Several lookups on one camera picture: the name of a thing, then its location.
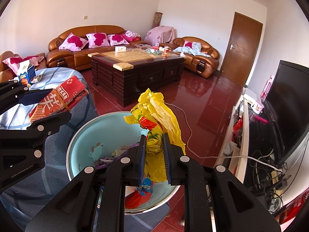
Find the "television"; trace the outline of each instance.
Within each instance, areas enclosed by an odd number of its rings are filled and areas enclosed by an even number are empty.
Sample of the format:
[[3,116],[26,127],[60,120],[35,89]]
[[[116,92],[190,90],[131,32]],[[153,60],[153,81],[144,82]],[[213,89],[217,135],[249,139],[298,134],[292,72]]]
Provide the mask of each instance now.
[[263,104],[272,130],[275,163],[282,165],[309,131],[309,68],[280,61]]

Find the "white mug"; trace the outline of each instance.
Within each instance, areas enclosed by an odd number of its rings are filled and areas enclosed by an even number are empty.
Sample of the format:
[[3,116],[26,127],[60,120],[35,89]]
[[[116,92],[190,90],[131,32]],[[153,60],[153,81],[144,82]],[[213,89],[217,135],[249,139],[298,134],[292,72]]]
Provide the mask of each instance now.
[[255,102],[254,104],[251,105],[251,108],[256,114],[260,114],[264,106],[262,103]]

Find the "pink blanket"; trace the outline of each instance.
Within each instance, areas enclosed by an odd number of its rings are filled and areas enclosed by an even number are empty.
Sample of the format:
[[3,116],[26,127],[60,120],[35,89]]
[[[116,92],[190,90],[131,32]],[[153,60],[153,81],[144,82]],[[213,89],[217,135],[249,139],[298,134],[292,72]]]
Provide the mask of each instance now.
[[172,43],[175,39],[174,27],[159,26],[148,31],[145,42],[151,46],[155,46],[156,43]]

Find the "red rose pattern pillow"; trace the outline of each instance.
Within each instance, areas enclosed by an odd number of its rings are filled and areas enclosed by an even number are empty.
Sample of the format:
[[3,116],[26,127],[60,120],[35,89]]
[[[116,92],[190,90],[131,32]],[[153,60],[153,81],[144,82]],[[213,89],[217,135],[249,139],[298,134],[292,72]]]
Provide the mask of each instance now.
[[24,61],[20,56],[9,57],[6,60],[3,60],[5,63],[14,73],[17,75],[17,71],[19,69],[19,64]]
[[192,43],[185,41],[183,47],[190,47],[192,49]]
[[105,33],[87,34],[86,37],[89,41],[89,48],[96,48],[101,46],[110,46]]
[[23,59],[23,61],[30,60],[30,64],[34,66],[39,66],[40,62],[44,59],[43,56],[38,56],[38,55],[30,55],[27,56]]
[[108,35],[107,36],[109,43],[111,46],[120,45],[120,44],[129,44],[127,40],[125,40],[122,35]]
[[72,52],[81,51],[87,43],[88,41],[84,38],[80,38],[71,33],[66,40],[64,40],[63,44],[59,46],[59,49],[65,49]]

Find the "coffee table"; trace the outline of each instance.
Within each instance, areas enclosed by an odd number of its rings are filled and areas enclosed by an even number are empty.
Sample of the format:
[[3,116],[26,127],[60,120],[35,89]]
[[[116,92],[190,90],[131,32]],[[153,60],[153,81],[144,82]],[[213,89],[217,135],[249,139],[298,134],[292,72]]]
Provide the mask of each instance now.
[[92,77],[95,85],[111,92],[122,107],[138,99],[147,88],[158,87],[179,81],[184,58],[172,52],[167,58],[139,49],[126,52],[89,54],[92,57]]

